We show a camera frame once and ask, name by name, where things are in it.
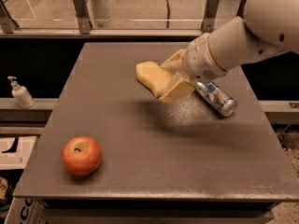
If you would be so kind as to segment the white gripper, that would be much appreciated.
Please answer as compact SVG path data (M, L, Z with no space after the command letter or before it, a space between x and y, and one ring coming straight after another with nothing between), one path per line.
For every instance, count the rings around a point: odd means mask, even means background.
M158 96L159 101L174 103L194 92L195 80L209 83L226 75L212 57L208 37L208 33L200 35L186 49L179 49L160 65L162 74L173 76Z

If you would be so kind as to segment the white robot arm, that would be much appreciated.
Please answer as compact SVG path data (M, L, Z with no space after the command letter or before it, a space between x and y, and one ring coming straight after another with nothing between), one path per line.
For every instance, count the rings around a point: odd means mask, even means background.
M299 0L247 0L243 16L195 38L181 60L168 67L176 74L158 99L172 103L232 68L288 51L299 52Z

